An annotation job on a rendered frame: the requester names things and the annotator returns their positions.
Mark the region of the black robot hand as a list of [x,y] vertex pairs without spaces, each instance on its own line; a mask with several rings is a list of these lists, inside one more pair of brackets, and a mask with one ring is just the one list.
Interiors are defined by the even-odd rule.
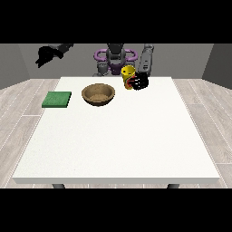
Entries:
[[42,67],[46,63],[50,62],[54,57],[62,59],[63,54],[64,51],[58,46],[42,46],[38,50],[38,59],[35,63],[38,67]]
[[128,80],[128,85],[131,85],[135,91],[147,88],[149,85],[148,75],[145,72],[136,72]]

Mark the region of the yellow cup with melon print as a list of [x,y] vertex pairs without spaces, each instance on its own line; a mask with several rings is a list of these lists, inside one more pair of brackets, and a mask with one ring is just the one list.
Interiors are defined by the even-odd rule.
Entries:
[[130,78],[135,76],[136,69],[132,65],[126,65],[121,69],[121,75],[124,82],[124,87],[127,90],[132,89],[132,85],[129,84]]

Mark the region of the brown wooden bowl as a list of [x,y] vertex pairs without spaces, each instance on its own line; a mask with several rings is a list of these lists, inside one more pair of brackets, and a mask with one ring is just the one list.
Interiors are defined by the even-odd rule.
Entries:
[[91,106],[104,106],[114,97],[115,90],[109,84],[94,83],[82,90],[83,99]]

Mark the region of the green square pad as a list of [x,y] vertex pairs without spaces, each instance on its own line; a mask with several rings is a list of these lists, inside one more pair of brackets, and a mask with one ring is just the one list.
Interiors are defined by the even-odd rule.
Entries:
[[66,108],[71,98],[71,92],[48,92],[43,100],[43,108]]

